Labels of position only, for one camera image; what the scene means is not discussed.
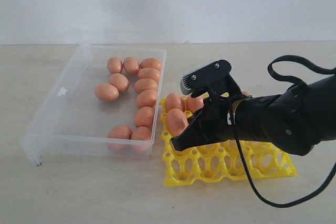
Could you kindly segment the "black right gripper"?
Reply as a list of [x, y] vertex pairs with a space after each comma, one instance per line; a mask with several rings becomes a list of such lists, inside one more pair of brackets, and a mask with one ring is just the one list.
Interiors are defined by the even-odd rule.
[[203, 108], [188, 118], [187, 128], [180, 135], [171, 138], [175, 150], [184, 151], [191, 147], [234, 140], [234, 119], [231, 119], [229, 110], [236, 101], [242, 99], [243, 94], [219, 96], [217, 101], [205, 98]]

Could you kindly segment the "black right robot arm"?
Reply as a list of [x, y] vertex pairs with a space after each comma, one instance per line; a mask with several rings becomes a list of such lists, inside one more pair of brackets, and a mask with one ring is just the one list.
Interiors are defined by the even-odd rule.
[[171, 139], [177, 151], [239, 138], [272, 143], [304, 156], [321, 141], [335, 140], [335, 75], [284, 94], [205, 100], [184, 132]]

